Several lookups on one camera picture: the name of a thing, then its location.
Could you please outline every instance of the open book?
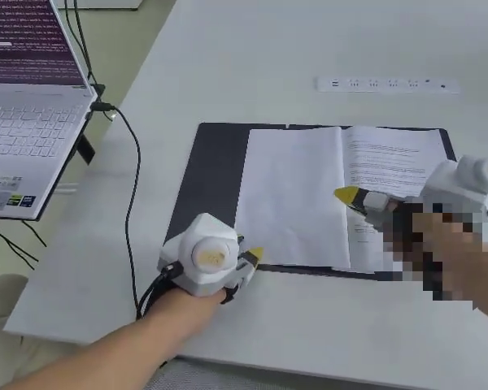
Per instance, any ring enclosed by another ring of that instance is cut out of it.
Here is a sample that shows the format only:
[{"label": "open book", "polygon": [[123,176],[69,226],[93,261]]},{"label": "open book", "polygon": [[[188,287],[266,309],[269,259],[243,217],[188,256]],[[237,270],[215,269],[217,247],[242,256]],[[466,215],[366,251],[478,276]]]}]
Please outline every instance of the open book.
[{"label": "open book", "polygon": [[381,234],[333,192],[353,184],[415,196],[445,159],[439,130],[251,130],[235,228],[264,247],[267,264],[398,270]]}]

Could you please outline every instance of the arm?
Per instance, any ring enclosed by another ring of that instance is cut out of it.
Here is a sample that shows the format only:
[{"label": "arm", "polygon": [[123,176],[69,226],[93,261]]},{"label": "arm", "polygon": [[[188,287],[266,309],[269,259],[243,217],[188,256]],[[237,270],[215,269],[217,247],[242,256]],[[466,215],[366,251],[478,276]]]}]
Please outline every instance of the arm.
[{"label": "arm", "polygon": [[186,339],[204,328],[223,300],[223,292],[197,298],[172,290],[144,319],[3,389],[141,390]]}]

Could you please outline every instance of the laptop keyboard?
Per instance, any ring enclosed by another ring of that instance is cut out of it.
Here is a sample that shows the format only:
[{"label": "laptop keyboard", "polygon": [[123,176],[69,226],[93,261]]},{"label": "laptop keyboard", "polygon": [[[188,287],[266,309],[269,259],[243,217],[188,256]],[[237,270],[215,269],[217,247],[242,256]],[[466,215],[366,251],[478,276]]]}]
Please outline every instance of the laptop keyboard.
[{"label": "laptop keyboard", "polygon": [[0,154],[56,157],[82,106],[0,106]]}]

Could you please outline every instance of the black folder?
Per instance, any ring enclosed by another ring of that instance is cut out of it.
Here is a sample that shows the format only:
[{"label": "black folder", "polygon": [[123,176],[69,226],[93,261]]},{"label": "black folder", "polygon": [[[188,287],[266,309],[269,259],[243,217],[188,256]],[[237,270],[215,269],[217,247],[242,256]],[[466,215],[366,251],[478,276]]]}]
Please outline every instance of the black folder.
[{"label": "black folder", "polygon": [[[246,159],[251,129],[305,130],[331,125],[263,124],[263,123],[201,123],[198,126],[190,159],[185,170],[176,205],[168,226],[166,241],[182,233],[201,213],[208,213],[229,226],[235,225],[242,170]],[[412,131],[437,128],[399,128]],[[455,154],[445,129],[439,129],[442,143],[450,160]],[[309,275],[341,276],[368,280],[393,280],[392,272],[361,274],[334,270],[331,266],[259,265],[262,271],[289,272]]]}]

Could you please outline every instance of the black cable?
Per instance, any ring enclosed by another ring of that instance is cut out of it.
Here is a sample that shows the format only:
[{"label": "black cable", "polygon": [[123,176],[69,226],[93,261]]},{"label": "black cable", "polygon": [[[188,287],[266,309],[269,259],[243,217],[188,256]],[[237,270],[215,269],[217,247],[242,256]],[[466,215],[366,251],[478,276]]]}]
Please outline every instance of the black cable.
[{"label": "black cable", "polygon": [[133,141],[136,144],[136,150],[137,150],[136,173],[133,180],[132,195],[130,196],[129,208],[127,209],[127,214],[124,217],[124,238],[127,243],[127,250],[129,252],[130,274],[132,277],[133,304],[136,308],[136,318],[139,319],[142,317],[142,313],[139,309],[139,301],[137,299],[136,270],[133,265],[133,252],[132,252],[132,245],[130,243],[129,225],[130,225],[130,215],[132,214],[133,202],[136,198],[137,185],[139,184],[139,172],[141,171],[141,159],[142,159],[141,146],[139,145],[139,140],[137,139],[136,133],[132,130],[132,126],[130,126],[130,123],[127,120],[126,116],[124,116],[123,112],[121,112],[119,108],[105,102],[95,102],[92,103],[90,109],[91,111],[102,111],[102,112],[116,111],[123,119],[124,124],[126,124],[127,129],[129,130],[130,135],[132,136]]},{"label": "black cable", "polygon": [[93,77],[94,83],[98,83],[94,74],[92,73],[92,62],[90,61],[89,50],[87,49],[87,42],[85,41],[85,34],[83,33],[83,27],[81,26],[80,12],[78,9],[78,0],[74,0],[74,17],[76,18],[76,24],[78,26],[78,33],[80,34],[81,44],[83,45],[83,52],[85,54],[85,61],[89,67],[89,74]]},{"label": "black cable", "polygon": [[34,227],[32,227],[31,225],[29,225],[27,222],[25,222],[23,220],[22,220],[22,223],[25,226],[27,226],[31,230],[31,232],[33,232],[34,236],[36,236],[36,238],[38,239],[38,241],[40,241],[43,246],[47,247],[46,242],[40,237],[40,235],[38,234],[38,232],[36,231],[36,229]]},{"label": "black cable", "polygon": [[[90,62],[90,56],[89,56],[89,51],[87,49],[86,43],[85,43],[85,36],[83,35],[83,28],[81,27],[81,19],[80,19],[80,12],[77,6],[77,0],[74,1],[74,15],[76,16],[76,23],[78,24],[78,29],[80,32],[80,37],[81,39],[78,39],[78,36],[76,35],[76,32],[74,31],[74,28],[72,27],[71,23],[71,18],[69,16],[69,8],[68,8],[68,0],[63,0],[63,4],[65,7],[65,20],[67,21],[67,26],[69,31],[72,34],[72,37],[74,38],[74,41],[80,48],[81,55],[83,55],[83,59],[85,60],[85,65],[87,66],[88,74],[87,74],[87,80],[90,80],[92,77],[93,82],[97,85],[98,79],[96,79],[96,76],[94,75],[94,72],[92,70],[92,63]],[[105,112],[103,112],[103,116],[107,118],[110,122],[112,122],[112,118],[109,117]]]},{"label": "black cable", "polygon": [[31,268],[32,270],[34,270],[34,267],[33,265],[27,260],[27,258],[25,258],[22,254],[20,254],[18,252],[18,250],[16,248],[19,248],[21,249],[18,245],[16,245],[14,242],[10,241],[8,238],[6,238],[4,235],[2,235],[0,233],[0,237],[6,242],[6,244],[9,246],[9,248],[16,254],[16,256],[18,256],[19,258],[21,258],[25,264],[28,265],[29,268]]},{"label": "black cable", "polygon": [[85,60],[85,65],[87,66],[87,68],[89,70],[89,75],[87,77],[87,78],[89,78],[89,76],[92,75],[92,71],[91,71],[89,59],[87,57],[87,54],[85,53],[85,50],[84,50],[83,46],[80,43],[80,40],[78,39],[78,36],[74,32],[74,28],[72,27],[71,18],[70,18],[69,14],[68,14],[68,0],[63,0],[63,5],[65,7],[65,20],[67,21],[68,29],[71,32],[72,37],[74,38],[74,41],[76,42],[76,44],[80,48],[81,54],[83,55],[83,59]]},{"label": "black cable", "polygon": [[137,303],[136,319],[142,318],[143,306],[145,305],[146,299],[148,299],[148,297],[150,296],[152,291],[154,291],[155,286],[157,286],[158,284],[163,282],[163,280],[165,280],[165,278],[166,278],[166,275],[161,273],[154,279],[154,281],[152,283],[150,283],[150,286],[148,286],[146,291],[141,296],[141,300],[139,301],[139,303]]},{"label": "black cable", "polygon": [[25,264],[27,264],[27,266],[34,271],[33,265],[27,260],[27,258],[25,258],[19,252],[17,252],[16,249],[15,249],[15,247],[13,245],[11,245],[10,243],[7,242],[7,245],[9,245],[9,248],[16,254],[16,256],[18,256],[19,258],[21,258],[22,260],[24,260]]},{"label": "black cable", "polygon": [[32,256],[29,252],[25,251],[22,247],[18,246],[15,244],[13,241],[9,240],[7,237],[5,237],[1,232],[0,232],[0,238],[2,238],[7,244],[14,246],[16,249],[18,249],[20,252],[34,260],[35,262],[39,262],[37,258]]},{"label": "black cable", "polygon": [[179,262],[173,262],[168,264],[165,268],[161,270],[161,273],[154,279],[154,281],[150,284],[149,288],[143,293],[141,300],[137,299],[137,286],[136,286],[136,271],[135,266],[133,263],[133,251],[132,251],[132,244],[130,243],[130,215],[132,214],[133,203],[136,198],[137,186],[139,184],[139,173],[141,171],[141,146],[139,145],[139,140],[137,139],[136,133],[133,131],[132,126],[130,126],[129,120],[126,116],[124,116],[123,112],[113,106],[112,104],[105,103],[105,102],[95,102],[90,106],[91,111],[115,111],[117,112],[124,121],[124,124],[127,126],[127,129],[130,132],[130,135],[133,138],[134,143],[136,144],[137,150],[137,165],[136,165],[136,173],[134,175],[133,180],[133,187],[132,187],[132,194],[130,196],[130,203],[129,208],[127,209],[127,214],[124,218],[124,238],[127,244],[127,250],[129,252],[129,262],[130,262],[130,275],[132,277],[132,295],[133,295],[133,303],[136,308],[136,319],[142,318],[142,310],[143,306],[145,305],[146,299],[153,293],[156,286],[163,282],[164,280],[172,280],[175,279],[177,276],[182,274],[183,267]]}]

